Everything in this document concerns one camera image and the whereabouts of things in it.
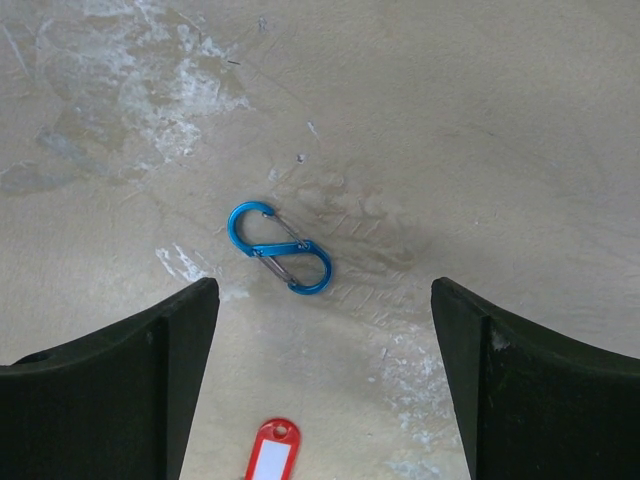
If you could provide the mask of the red key tag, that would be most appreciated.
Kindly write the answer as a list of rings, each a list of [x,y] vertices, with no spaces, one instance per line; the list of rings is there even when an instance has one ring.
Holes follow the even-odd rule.
[[[290,480],[301,439],[300,430],[292,421],[266,421],[257,430],[244,479]]]

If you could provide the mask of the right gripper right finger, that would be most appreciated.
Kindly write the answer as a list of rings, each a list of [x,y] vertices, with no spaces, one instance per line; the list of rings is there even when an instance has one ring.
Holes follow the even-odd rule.
[[[431,309],[471,478],[638,478],[638,360],[448,278],[432,283]]]

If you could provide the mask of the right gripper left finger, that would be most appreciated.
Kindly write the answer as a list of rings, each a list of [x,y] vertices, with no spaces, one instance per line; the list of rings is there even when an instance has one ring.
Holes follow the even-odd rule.
[[[180,476],[219,311],[203,278],[1,369],[5,479]]]

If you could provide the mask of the blue S carabiner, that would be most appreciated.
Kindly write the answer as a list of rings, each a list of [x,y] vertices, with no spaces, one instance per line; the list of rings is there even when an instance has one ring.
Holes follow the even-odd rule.
[[[271,244],[250,244],[241,235],[241,221],[250,212],[259,212],[264,218],[277,223],[291,238],[290,242]],[[227,220],[227,232],[231,243],[249,258],[258,259],[288,288],[303,296],[320,294],[327,289],[333,277],[333,265],[329,254],[311,239],[300,238],[295,231],[277,214],[276,210],[265,202],[248,201],[235,207]],[[307,285],[298,280],[278,260],[278,257],[310,255],[320,260],[324,273],[321,280]]]

